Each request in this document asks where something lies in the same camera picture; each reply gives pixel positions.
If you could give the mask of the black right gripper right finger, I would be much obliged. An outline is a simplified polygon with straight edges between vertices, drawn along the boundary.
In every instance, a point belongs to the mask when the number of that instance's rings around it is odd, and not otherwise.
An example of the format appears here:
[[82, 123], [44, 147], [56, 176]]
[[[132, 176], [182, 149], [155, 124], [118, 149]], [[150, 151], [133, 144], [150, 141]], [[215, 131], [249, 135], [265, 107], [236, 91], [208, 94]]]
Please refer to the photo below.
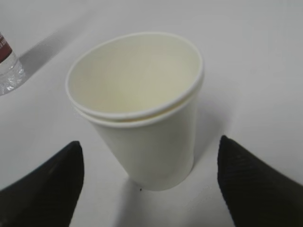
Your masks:
[[237, 227], [301, 227], [303, 186], [223, 135], [217, 181]]

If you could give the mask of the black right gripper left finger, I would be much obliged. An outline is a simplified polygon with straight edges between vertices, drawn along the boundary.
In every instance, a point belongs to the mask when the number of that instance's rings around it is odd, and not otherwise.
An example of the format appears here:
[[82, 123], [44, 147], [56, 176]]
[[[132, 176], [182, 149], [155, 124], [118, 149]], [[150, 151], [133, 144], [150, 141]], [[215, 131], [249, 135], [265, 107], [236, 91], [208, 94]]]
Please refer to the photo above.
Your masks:
[[68, 227], [84, 182], [84, 157], [72, 141], [0, 192], [2, 227]]

